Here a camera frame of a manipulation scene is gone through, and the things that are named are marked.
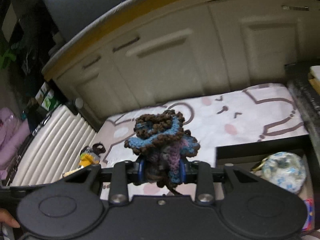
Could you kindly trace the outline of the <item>person's hand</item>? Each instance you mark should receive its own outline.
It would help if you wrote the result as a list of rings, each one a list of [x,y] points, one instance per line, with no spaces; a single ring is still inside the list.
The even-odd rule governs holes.
[[[0,223],[5,223],[12,228],[20,228],[18,221],[6,210],[0,208]]]

